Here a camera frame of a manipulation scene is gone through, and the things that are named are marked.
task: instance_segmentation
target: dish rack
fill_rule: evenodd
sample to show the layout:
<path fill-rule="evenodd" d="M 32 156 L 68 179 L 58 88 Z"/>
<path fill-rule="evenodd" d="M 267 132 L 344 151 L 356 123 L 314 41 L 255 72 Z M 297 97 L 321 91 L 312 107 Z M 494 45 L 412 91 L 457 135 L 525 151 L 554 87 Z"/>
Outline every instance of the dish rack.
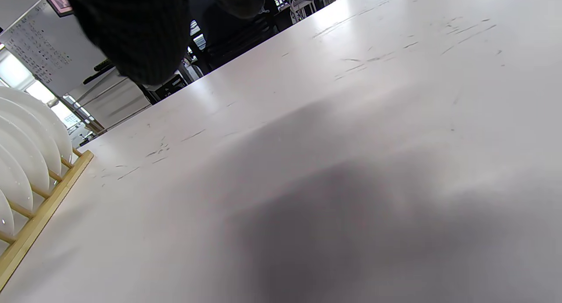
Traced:
<path fill-rule="evenodd" d="M 8 248 L 6 248 L 0 256 L 0 291 L 4 289 L 4 286 L 8 283 L 8 280 L 14 271 L 16 271 L 16 268 L 28 253 L 29 249 L 50 220 L 50 217 L 53 216 L 53 213 L 66 197 L 70 188 L 76 183 L 78 177 L 94 157 L 91 151 L 80 153 L 73 148 L 72 152 L 78 156 L 74 164 L 69 163 L 66 159 L 61 157 L 62 164 L 68 168 L 64 176 L 60 177 L 56 173 L 49 171 L 49 176 L 57 182 L 57 185 L 51 193 L 41 191 L 32 185 L 32 191 L 45 199 L 34 213 L 8 201 L 12 210 L 28 218 L 28 221 L 16 236 L 10 236 L 0 231 L 0 240 L 9 244 Z"/>

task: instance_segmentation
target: window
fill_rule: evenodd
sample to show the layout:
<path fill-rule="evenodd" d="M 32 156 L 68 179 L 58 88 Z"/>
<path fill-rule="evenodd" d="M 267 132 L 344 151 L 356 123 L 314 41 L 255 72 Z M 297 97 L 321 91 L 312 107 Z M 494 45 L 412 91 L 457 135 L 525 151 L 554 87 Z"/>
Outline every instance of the window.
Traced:
<path fill-rule="evenodd" d="M 6 56 L 0 56 L 0 78 L 10 87 L 23 89 L 34 80 L 32 73 L 14 55 L 2 55 Z"/>

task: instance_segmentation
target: wall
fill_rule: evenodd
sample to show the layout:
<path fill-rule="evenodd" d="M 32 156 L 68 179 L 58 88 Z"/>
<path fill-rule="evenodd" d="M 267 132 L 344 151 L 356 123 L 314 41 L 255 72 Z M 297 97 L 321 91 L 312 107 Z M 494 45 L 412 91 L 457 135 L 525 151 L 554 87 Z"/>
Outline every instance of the wall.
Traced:
<path fill-rule="evenodd" d="M 8 28 L 16 19 L 22 16 L 38 0 L 0 0 L 0 27 Z M 84 101 L 90 100 L 101 91 L 104 91 L 112 83 L 118 81 L 120 77 L 111 75 L 104 84 L 96 87 Z M 86 86 L 80 86 L 70 92 L 74 98 L 78 99 L 97 81 Z M 109 127 L 128 115 L 150 105 L 142 91 L 130 80 L 121 83 L 111 89 L 104 96 L 88 104 L 85 108 L 93 115 L 104 127 Z"/>
<path fill-rule="evenodd" d="M 38 0 L 0 0 L 0 27 L 8 28 Z"/>

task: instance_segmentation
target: whiteboard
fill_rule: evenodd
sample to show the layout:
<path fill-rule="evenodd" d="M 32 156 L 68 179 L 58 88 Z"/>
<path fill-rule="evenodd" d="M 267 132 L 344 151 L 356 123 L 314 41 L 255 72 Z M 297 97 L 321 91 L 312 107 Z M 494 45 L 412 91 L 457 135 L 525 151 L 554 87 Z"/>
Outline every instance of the whiteboard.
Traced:
<path fill-rule="evenodd" d="M 4 30 L 0 43 L 59 96 L 82 85 L 106 59 L 82 33 L 76 17 L 58 17 L 46 0 Z"/>

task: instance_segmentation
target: scratch mark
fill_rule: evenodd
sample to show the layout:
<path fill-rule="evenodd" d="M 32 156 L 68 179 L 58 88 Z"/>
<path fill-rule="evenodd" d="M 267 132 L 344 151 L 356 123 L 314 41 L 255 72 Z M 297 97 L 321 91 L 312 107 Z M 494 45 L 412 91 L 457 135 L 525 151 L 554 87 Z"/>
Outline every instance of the scratch mark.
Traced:
<path fill-rule="evenodd" d="M 374 9 L 377 9 L 377 7 L 371 7 L 371 9 L 367 9 L 367 10 L 365 10 L 365 11 L 359 13 L 358 15 L 365 14 L 365 13 L 367 13 L 367 12 L 369 12 L 369 11 L 373 11 Z"/>
<path fill-rule="evenodd" d="M 352 71 L 353 69 L 357 69 L 357 68 L 362 67 L 362 66 L 364 66 L 364 65 L 365 65 L 365 64 L 361 64 L 361 65 L 355 66 L 355 67 L 353 67 L 353 68 L 349 68 L 349 69 L 346 70 L 346 72 Z"/>
<path fill-rule="evenodd" d="M 227 135 L 223 135 L 223 137 L 231 136 L 231 135 L 234 135 L 235 133 L 238 133 L 238 132 L 236 131 L 236 132 L 232 132 L 232 133 L 227 133 Z"/>
<path fill-rule="evenodd" d="M 451 47 L 447 48 L 443 53 L 441 53 L 441 55 L 444 55 L 445 53 L 453 49 L 453 47 L 455 47 L 455 45 L 452 45 Z"/>
<path fill-rule="evenodd" d="M 460 34 L 464 31 L 468 31 L 469 29 L 472 29 L 473 27 L 477 27 L 477 26 L 478 26 L 478 24 L 472 25 L 471 27 L 468 27 L 467 29 L 462 29 L 462 30 L 458 31 L 457 34 Z"/>
<path fill-rule="evenodd" d="M 317 33 L 316 35 L 314 35 L 314 36 L 313 36 L 313 39 L 315 39 L 316 37 L 318 37 L 318 36 L 320 36 L 320 35 L 323 35 L 323 34 L 325 34 L 325 33 L 327 33 L 327 32 L 333 31 L 335 28 L 339 27 L 339 25 L 341 25 L 342 23 L 345 23 L 345 22 L 349 21 L 350 19 L 353 19 L 354 17 L 355 17 L 355 15 L 352 15 L 351 17 L 348 17 L 347 19 L 345 19 L 345 20 L 343 20 L 343 21 L 339 21 L 338 23 L 336 23 L 336 24 L 334 24 L 334 25 L 332 25 L 332 26 L 330 26 L 330 27 L 327 27 L 327 28 L 323 29 L 323 31 L 321 31 L 320 33 Z"/>
<path fill-rule="evenodd" d="M 166 159 L 166 158 L 167 158 L 167 157 L 160 158 L 160 159 L 158 159 L 157 161 L 153 161 L 152 163 L 153 163 L 153 164 L 154 164 L 154 163 L 157 163 L 158 161 L 162 161 L 162 160 L 164 160 L 164 159 Z"/>
<path fill-rule="evenodd" d="M 455 29 L 453 29 L 452 31 L 447 32 L 447 35 L 452 34 L 452 33 L 454 33 L 454 32 L 457 32 L 457 31 L 458 31 L 458 27 L 455 27 Z"/>
<path fill-rule="evenodd" d="M 381 60 L 382 58 L 387 57 L 388 55 L 393 54 L 393 53 L 394 53 L 394 51 L 392 51 L 392 52 L 390 52 L 390 53 L 387 53 L 387 54 L 384 54 L 384 55 L 379 56 L 379 57 L 367 59 L 367 61 L 379 61 L 379 60 Z"/>
<path fill-rule="evenodd" d="M 460 41 L 460 42 L 458 42 L 458 43 L 462 43 L 462 42 L 464 42 L 464 41 L 468 41 L 469 39 L 475 37 L 476 35 L 482 34 L 482 33 L 484 33 L 485 31 L 488 31 L 489 29 L 493 29 L 493 28 L 496 27 L 496 26 L 497 26 L 497 24 L 494 24 L 494 25 L 492 25 L 491 27 L 488 27 L 487 29 L 485 29 L 484 31 L 480 31 L 480 32 L 478 32 L 478 33 L 474 33 L 474 34 L 470 35 L 469 37 L 467 37 L 466 39 L 463 39 L 462 41 Z"/>
<path fill-rule="evenodd" d="M 117 180 L 123 179 L 124 177 L 130 175 L 133 171 L 139 169 L 140 167 L 136 167 L 135 169 L 129 171 L 128 173 L 125 173 L 124 175 L 122 175 L 121 177 L 118 177 Z"/>
<path fill-rule="evenodd" d="M 456 105 L 456 104 L 458 103 L 458 101 L 460 100 L 461 95 L 462 95 L 462 93 L 459 93 L 459 94 L 456 96 L 455 100 L 453 101 L 453 105 Z"/>
<path fill-rule="evenodd" d="M 414 43 L 408 44 L 408 45 L 404 46 L 403 48 L 408 48 L 408 47 L 414 46 L 414 45 L 416 45 L 417 43 L 419 43 L 419 42 L 414 42 Z"/>
<path fill-rule="evenodd" d="M 202 129 L 201 131 L 199 131 L 199 132 L 197 132 L 197 133 L 191 135 L 190 137 L 187 137 L 187 138 L 185 138 L 185 139 L 182 139 L 180 142 L 182 142 L 182 141 L 187 141 L 188 139 L 190 139 L 190 138 L 192 138 L 192 137 L 196 137 L 197 135 L 203 133 L 205 130 L 206 130 L 206 129 Z"/>

